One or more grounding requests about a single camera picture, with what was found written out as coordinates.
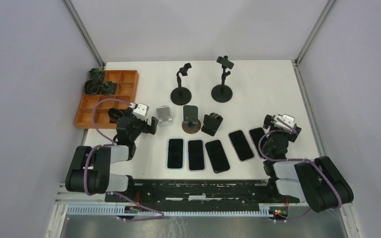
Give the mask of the silver white phone stand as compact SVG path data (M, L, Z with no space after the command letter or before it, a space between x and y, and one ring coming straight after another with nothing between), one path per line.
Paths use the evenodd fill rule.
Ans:
M169 106L158 107L156 113L159 121L158 125L160 127L172 126L174 124L171 108Z

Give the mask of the white cased phone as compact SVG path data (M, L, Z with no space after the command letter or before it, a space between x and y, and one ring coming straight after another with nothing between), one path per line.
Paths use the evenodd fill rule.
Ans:
M254 158L254 153L242 130L233 131L228 136L239 161L244 162Z
M259 141L261 138L265 135L265 131L262 127L254 128L249 130L249 135L250 138L255 146L256 152L258 156L263 160L264 158L262 157L259 149Z

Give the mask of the brown round base stand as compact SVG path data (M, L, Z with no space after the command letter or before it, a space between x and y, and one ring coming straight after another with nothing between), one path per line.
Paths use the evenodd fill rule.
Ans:
M192 105L183 106L182 129L188 134L195 134L201 129L201 122L198 119L198 107Z

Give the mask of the light blue cased phone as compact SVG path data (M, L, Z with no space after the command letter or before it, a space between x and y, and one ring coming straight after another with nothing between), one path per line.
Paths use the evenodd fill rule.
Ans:
M168 141L167 168L180 170L184 167L184 140L172 138Z

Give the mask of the lilac cased phone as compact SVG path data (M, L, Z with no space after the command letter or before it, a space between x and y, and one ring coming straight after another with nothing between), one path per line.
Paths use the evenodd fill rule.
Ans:
M188 141L188 167L192 172L205 170L204 147L202 140Z

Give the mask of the black folding phone stand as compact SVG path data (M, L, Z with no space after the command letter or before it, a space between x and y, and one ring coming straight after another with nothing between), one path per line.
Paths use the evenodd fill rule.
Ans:
M209 115L204 115L203 126L201 128L201 131L205 134L214 137L222 121L223 117L217 113L210 113Z

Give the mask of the black phone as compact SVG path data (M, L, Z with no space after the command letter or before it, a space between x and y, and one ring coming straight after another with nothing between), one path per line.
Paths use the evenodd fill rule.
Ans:
M230 170L230 164L220 140L209 141L205 148L214 173L222 173Z

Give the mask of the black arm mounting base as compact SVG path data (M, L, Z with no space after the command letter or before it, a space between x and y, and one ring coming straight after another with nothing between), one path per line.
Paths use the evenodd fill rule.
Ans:
M279 194L266 179L132 179L122 194L163 212L250 212L260 204L300 201Z

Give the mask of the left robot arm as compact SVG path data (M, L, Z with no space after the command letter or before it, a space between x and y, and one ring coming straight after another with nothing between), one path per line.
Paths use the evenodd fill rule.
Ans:
M136 139L142 133L154 135L158 122L156 117L147 123L134 115L122 116L117 120L117 134L111 144L78 146L65 178L67 191L93 195L114 190L122 201L132 201L135 187L128 184L127 175L111 175L111 164L131 160L136 152Z

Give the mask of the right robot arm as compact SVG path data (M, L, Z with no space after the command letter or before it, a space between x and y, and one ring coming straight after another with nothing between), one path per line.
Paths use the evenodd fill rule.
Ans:
M328 156L313 160L287 157L289 144L297 140L302 130L294 117L266 115L263 127L268 131L259 139L257 149L264 160L265 173L272 178L273 185L266 190L270 201L280 202L292 196L307 202L317 213L353 202L351 186Z

